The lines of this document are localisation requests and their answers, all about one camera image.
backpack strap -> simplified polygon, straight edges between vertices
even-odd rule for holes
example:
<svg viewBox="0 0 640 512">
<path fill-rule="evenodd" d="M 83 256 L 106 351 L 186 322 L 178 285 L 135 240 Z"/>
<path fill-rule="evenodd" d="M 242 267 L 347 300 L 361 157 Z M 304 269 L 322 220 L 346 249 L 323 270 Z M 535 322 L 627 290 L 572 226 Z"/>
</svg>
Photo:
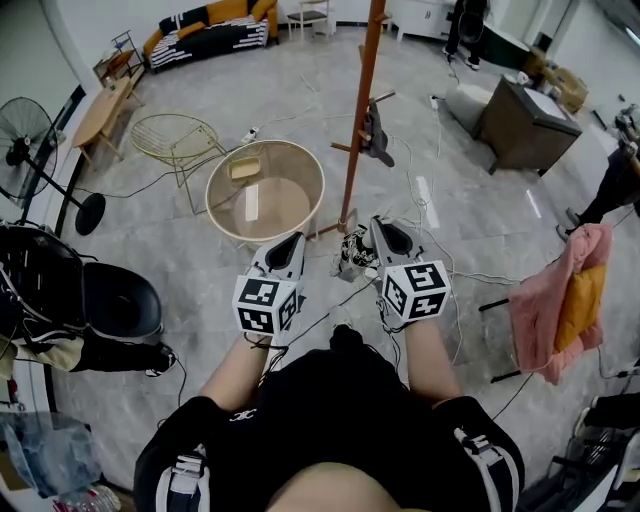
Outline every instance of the backpack strap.
<svg viewBox="0 0 640 512">
<path fill-rule="evenodd" d="M 520 494 L 518 468 L 513 457 L 485 435 L 471 438 L 460 428 L 455 429 L 454 435 L 480 472 L 491 512 L 513 512 Z"/>
<path fill-rule="evenodd" d="M 156 489 L 156 512 L 209 512 L 209 468 L 199 453 L 179 455 Z"/>
</svg>

white chair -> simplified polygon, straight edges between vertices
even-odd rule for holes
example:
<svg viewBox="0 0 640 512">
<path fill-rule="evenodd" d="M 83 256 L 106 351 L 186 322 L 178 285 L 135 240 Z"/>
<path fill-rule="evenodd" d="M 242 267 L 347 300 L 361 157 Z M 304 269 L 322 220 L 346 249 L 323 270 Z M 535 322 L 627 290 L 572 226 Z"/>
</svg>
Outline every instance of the white chair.
<svg viewBox="0 0 640 512">
<path fill-rule="evenodd" d="M 311 8 L 308 11 L 305 11 L 304 8 L 307 5 L 317 5 L 324 4 L 326 6 L 326 12 L 316 11 Z M 316 23 L 326 23 L 327 30 L 325 36 L 329 38 L 329 32 L 331 31 L 331 27 L 329 26 L 329 0 L 302 0 L 300 2 L 300 12 L 294 12 L 287 16 L 287 22 L 289 24 L 289 40 L 293 39 L 293 31 L 291 30 L 291 25 L 300 25 L 300 40 L 304 41 L 304 26 L 311 25 L 311 28 L 314 28 Z"/>
</svg>

shoe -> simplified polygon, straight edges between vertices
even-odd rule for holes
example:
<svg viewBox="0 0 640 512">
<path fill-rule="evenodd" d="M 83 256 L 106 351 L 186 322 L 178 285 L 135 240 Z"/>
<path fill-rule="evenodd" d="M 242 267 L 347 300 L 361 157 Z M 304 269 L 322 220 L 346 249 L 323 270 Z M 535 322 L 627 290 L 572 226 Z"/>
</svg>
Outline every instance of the shoe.
<svg viewBox="0 0 640 512">
<path fill-rule="evenodd" d="M 329 310 L 329 321 L 331 322 L 331 330 L 335 330 L 339 325 L 346 325 L 353 329 L 351 316 L 344 306 L 334 306 Z"/>
<path fill-rule="evenodd" d="M 444 56 L 447 58 L 447 60 L 451 61 L 453 60 L 453 58 L 455 57 L 455 55 L 453 53 L 449 53 L 447 51 L 447 47 L 443 46 L 442 47 L 442 53 L 444 54 Z"/>
<path fill-rule="evenodd" d="M 173 368 L 178 362 L 178 356 L 176 356 L 176 353 L 171 350 L 168 345 L 159 342 L 156 345 L 156 348 L 160 350 L 160 355 L 167 357 L 168 366 L 164 370 L 158 370 L 156 368 L 149 368 L 148 370 L 145 370 L 144 373 L 147 377 L 160 377 L 160 375 L 164 375 L 171 370 L 171 368 Z"/>
<path fill-rule="evenodd" d="M 471 69 L 473 69 L 474 71 L 480 71 L 480 64 L 476 64 L 474 62 L 471 62 L 470 59 L 467 59 L 464 61 L 464 63 L 469 66 Z"/>
<path fill-rule="evenodd" d="M 569 217 L 569 220 L 571 221 L 571 224 L 578 227 L 580 225 L 580 216 L 573 208 L 567 208 L 565 211 L 567 213 L 567 217 Z"/>
<path fill-rule="evenodd" d="M 556 233 L 558 233 L 558 236 L 562 238 L 563 242 L 566 242 L 567 240 L 569 240 L 570 233 L 564 226 L 561 226 L 560 224 L 558 224 L 556 226 Z"/>
<path fill-rule="evenodd" d="M 576 421 L 576 425 L 575 427 L 573 427 L 574 437 L 578 437 L 578 438 L 583 437 L 584 431 L 587 428 L 587 426 L 584 424 L 584 419 L 587 417 L 587 414 L 589 414 L 590 410 L 591 410 L 591 407 L 587 407 L 583 409 L 582 412 L 580 413 L 580 416 L 578 416 L 578 421 Z"/>
</svg>

striped blanket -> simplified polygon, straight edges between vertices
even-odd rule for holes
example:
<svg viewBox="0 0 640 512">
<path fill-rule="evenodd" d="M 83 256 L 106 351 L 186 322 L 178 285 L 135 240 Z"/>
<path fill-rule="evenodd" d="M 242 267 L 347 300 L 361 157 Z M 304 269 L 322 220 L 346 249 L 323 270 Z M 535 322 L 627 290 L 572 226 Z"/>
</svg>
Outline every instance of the striped blanket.
<svg viewBox="0 0 640 512">
<path fill-rule="evenodd" d="M 201 59 L 234 50 L 265 46 L 269 22 L 256 22 L 253 16 L 216 23 L 178 39 L 174 30 L 164 36 L 151 53 L 151 67 L 158 69 L 183 59 Z"/>
</svg>

tile floor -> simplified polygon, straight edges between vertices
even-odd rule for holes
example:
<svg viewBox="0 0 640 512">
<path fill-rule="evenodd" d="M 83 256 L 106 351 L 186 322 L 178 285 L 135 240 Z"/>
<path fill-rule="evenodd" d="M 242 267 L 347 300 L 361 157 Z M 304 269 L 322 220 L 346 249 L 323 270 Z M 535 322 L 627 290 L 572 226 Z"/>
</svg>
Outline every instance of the tile floor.
<svg viewBox="0 0 640 512">
<path fill-rule="evenodd" d="M 183 65 L 156 76 L 146 75 L 137 91 L 146 106 L 121 122 L 122 162 L 108 151 L 95 151 L 98 170 L 84 169 L 79 187 L 123 194 L 151 182 L 167 168 L 138 153 L 128 130 L 136 119 L 166 111 L 189 112 L 204 119 L 220 133 L 228 148 L 238 144 L 251 126 L 273 118 L 305 112 L 295 120 L 270 123 L 260 138 L 286 138 L 303 145 L 320 160 L 326 173 L 326 196 L 318 225 L 333 223 L 339 214 L 347 154 L 329 147 L 331 141 L 349 143 L 352 120 L 332 118 L 351 114 L 355 108 L 360 62 L 357 44 L 364 29 L 339 28 L 329 41 L 289 43 Z M 454 63 L 460 79 L 491 88 L 498 76 L 485 70 L 473 73 Z M 439 44 L 406 38 L 397 43 L 382 37 L 373 94 L 395 89 L 397 96 L 381 104 L 385 129 L 412 148 L 410 180 L 435 179 L 433 204 L 440 227 L 433 235 L 455 258 L 460 272 L 483 272 L 523 278 L 536 273 L 562 250 L 554 226 L 566 206 L 576 209 L 588 203 L 577 185 L 576 169 L 567 159 L 543 179 L 531 172 L 499 171 L 489 176 L 490 150 L 475 143 L 453 120 L 440 111 L 441 153 L 434 162 L 439 129 L 428 96 L 443 96 L 455 81 L 440 54 Z M 409 154 L 396 140 L 391 153 L 394 169 L 366 156 L 360 158 L 353 206 L 365 222 L 375 213 L 417 219 L 407 182 Z M 192 178 L 198 209 L 214 168 L 210 164 Z M 77 197 L 85 193 L 76 191 Z M 529 198 L 533 198 L 536 209 Z M 611 214 L 616 222 L 625 211 Z M 194 395 L 218 365 L 236 335 L 230 293 L 236 275 L 244 271 L 251 253 L 237 250 L 214 229 L 206 214 L 193 216 L 184 191 L 176 190 L 168 177 L 133 199 L 108 199 L 104 219 L 96 231 L 79 237 L 70 210 L 63 239 L 80 252 L 139 272 L 157 288 L 164 308 L 165 341 L 188 369 L 183 401 Z M 616 228 L 603 319 L 606 343 L 605 371 L 637 358 L 640 273 L 632 271 L 640 256 L 637 244 L 640 222 L 631 215 Z M 298 320 L 310 325 L 331 305 L 346 298 L 355 286 L 327 279 L 339 240 L 328 235 L 308 244 L 306 290 L 309 296 Z M 448 258 L 433 243 L 429 257 Z M 477 397 L 487 412 L 496 414 L 514 395 L 525 377 L 489 384 L 492 375 L 514 369 L 512 339 L 506 309 L 480 315 L 480 304 L 504 298 L 507 287 L 456 277 L 454 289 L 460 307 L 463 343 L 455 361 L 465 390 Z M 374 292 L 355 297 L 348 309 L 366 339 L 386 357 L 392 357 L 389 340 L 376 323 Z M 449 353 L 460 343 L 455 307 L 449 301 L 440 320 Z M 299 340 L 288 359 L 313 347 L 326 346 L 329 325 L 321 323 Z M 100 462 L 108 479 L 131 487 L 137 455 L 156 430 L 156 424 L 177 406 L 182 381 L 179 369 L 159 379 L 141 373 L 64 374 L 54 371 L 59 409 L 92 426 Z M 498 423 L 520 446 L 527 465 L 527 481 L 547 471 L 551 456 L 563 451 L 578 412 L 596 393 L 613 390 L 620 383 L 605 381 L 598 373 L 597 352 L 585 354 L 569 368 L 559 386 L 534 376 L 523 392 L 499 417 Z"/>
</svg>

